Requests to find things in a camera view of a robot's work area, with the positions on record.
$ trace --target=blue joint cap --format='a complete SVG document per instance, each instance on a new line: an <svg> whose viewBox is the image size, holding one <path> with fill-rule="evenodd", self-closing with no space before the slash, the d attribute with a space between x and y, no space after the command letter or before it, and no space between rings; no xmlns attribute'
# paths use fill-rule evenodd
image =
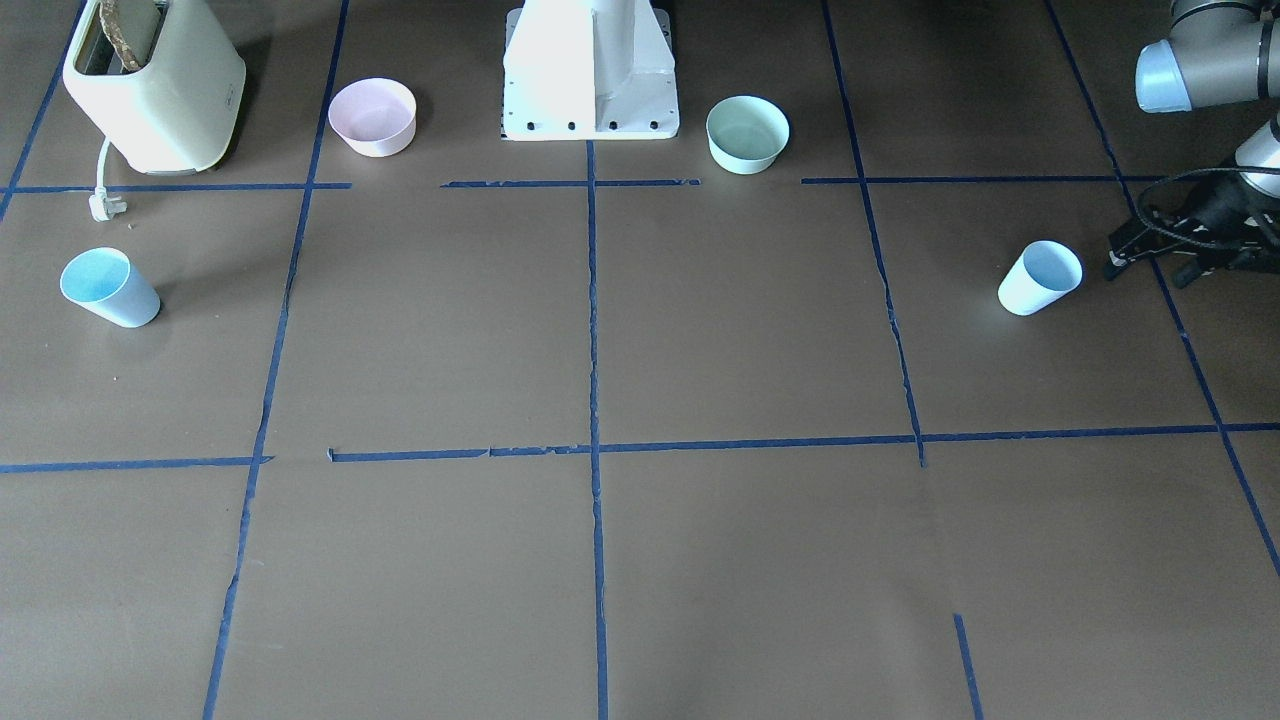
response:
<svg viewBox="0 0 1280 720"><path fill-rule="evenodd" d="M1187 81L1178 68L1174 47L1161 40L1142 49L1134 78L1138 106L1147 113L1185 113L1192 109Z"/></svg>

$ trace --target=white plug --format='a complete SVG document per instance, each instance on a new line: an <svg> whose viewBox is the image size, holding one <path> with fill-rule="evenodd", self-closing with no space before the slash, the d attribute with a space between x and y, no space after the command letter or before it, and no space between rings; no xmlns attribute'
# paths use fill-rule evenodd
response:
<svg viewBox="0 0 1280 720"><path fill-rule="evenodd" d="M100 223L105 223L128 209L129 204L123 197L108 197L105 187L93 188L93 195L88 196L88 211Z"/></svg>

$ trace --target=white cord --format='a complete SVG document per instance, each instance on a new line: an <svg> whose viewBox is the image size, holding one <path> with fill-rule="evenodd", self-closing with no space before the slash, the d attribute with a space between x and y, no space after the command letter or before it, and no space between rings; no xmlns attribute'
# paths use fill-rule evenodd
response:
<svg viewBox="0 0 1280 720"><path fill-rule="evenodd" d="M129 204L123 197L106 196L106 151L111 149L111 138L102 138L102 150L97 152L97 184L88 197L88 214L95 220L105 223L128 210Z"/></svg>

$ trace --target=white cup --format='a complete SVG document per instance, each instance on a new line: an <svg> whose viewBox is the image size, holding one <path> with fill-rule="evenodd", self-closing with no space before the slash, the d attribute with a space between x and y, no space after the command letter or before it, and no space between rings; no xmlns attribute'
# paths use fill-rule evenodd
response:
<svg viewBox="0 0 1280 720"><path fill-rule="evenodd" d="M707 114L712 158L731 173L750 176L768 168L790 138L787 117L763 97L726 97Z"/></svg>
<svg viewBox="0 0 1280 720"><path fill-rule="evenodd" d="M111 320L122 328L137 328L160 311L160 296L114 247L95 247L77 255L58 283L63 297Z"/></svg>
<svg viewBox="0 0 1280 720"><path fill-rule="evenodd" d="M417 100L393 79L365 78L334 95L329 102L329 127L361 155L394 155L413 140Z"/></svg>
<svg viewBox="0 0 1280 720"><path fill-rule="evenodd" d="M1000 304L1014 315L1030 315L1080 286L1084 269L1071 249L1039 240L1027 246L1000 283Z"/></svg>

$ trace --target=black cable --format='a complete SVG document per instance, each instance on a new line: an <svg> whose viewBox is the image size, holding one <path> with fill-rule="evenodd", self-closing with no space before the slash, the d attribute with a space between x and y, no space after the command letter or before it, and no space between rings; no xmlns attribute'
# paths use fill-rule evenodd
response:
<svg viewBox="0 0 1280 720"><path fill-rule="evenodd" d="M1152 217L1149 217L1148 211L1147 211L1147 202L1146 202L1147 195L1151 191L1156 190L1157 187L1164 187L1166 184L1170 184L1170 183L1174 183L1174 182L1179 182L1179 181L1184 181L1184 179L1188 179L1188 178L1196 178L1196 177L1203 177L1203 176L1212 176L1212 174L1216 174L1216 173L1252 173L1252 174L1261 174L1261 176L1280 176L1280 168L1262 168L1262 167L1257 167L1257 165L1239 165L1239 167L1235 167L1235 168L1199 168L1197 170L1188 170L1185 173L1180 173L1180 174L1176 174L1176 176L1169 176L1166 178L1161 178L1161 179L1158 179L1155 183L1149 184L1146 190L1143 190L1142 192L1138 193L1138 200L1135 201L1137 210L1138 210L1138 219L1142 220L1142 224L1147 225L1147 229L1153 231L1156 233L1160 233L1160 234L1162 234L1165 237L1176 240L1179 242L1185 242L1187 245L1193 245L1196 247L1203 247L1206 250L1238 250L1239 246L1235 246L1235 245L1228 245L1228 243L1224 243L1224 242L1207 242L1207 241L1203 241L1203 240L1196 240L1196 238L1193 238L1189 234L1183 234L1183 233L1179 233L1179 232L1174 232L1174 231L1171 231L1171 229L1169 229L1166 227L1162 227L1162 225L1157 224L1156 220Z"/></svg>

